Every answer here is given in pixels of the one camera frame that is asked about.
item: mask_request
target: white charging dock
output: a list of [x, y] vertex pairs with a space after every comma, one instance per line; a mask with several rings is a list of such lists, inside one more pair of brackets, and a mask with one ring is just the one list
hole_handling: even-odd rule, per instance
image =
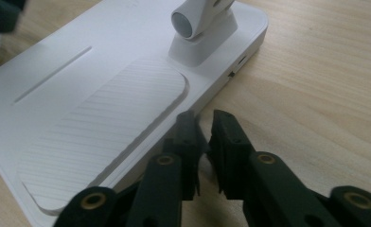
[[144, 169], [177, 114], [200, 111], [264, 40], [267, 16], [239, 2], [235, 29], [182, 40], [170, 22], [182, 2], [104, 0], [0, 67], [0, 173], [31, 224]]

